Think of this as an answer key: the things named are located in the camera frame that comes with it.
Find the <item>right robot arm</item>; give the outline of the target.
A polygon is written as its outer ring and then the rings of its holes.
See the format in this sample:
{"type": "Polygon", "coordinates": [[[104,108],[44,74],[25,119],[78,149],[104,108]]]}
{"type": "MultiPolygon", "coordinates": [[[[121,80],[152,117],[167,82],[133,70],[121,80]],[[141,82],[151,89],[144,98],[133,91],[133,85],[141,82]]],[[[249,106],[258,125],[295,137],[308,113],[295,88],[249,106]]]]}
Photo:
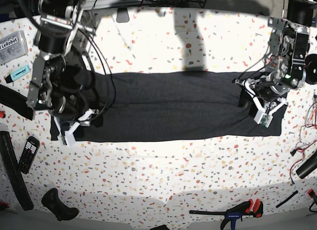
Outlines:
{"type": "Polygon", "coordinates": [[[89,126],[99,110],[89,107],[84,91],[90,86],[91,73],[86,69],[82,53],[74,46],[77,31],[82,29],[81,18],[86,0],[39,0],[40,21],[28,15],[38,29],[34,45],[39,54],[33,63],[32,78],[26,104],[35,111],[47,110],[54,117],[61,144],[72,146],[74,132],[80,126],[89,126]],[[79,56],[87,73],[82,84],[71,80],[65,57],[73,51],[79,56]]]}

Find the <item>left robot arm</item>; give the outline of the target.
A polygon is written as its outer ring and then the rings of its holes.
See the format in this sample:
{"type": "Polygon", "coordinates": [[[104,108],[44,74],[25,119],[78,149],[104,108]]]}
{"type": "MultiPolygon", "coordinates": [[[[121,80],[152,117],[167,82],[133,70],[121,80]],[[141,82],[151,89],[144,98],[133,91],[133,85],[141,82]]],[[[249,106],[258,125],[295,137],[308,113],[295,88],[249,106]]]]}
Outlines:
{"type": "Polygon", "coordinates": [[[271,43],[269,62],[233,83],[242,88],[240,105],[253,102],[250,116],[269,127],[273,115],[287,105],[286,93],[317,83],[317,56],[310,54],[310,28],[317,25],[317,0],[284,0],[281,26],[271,43]]]}

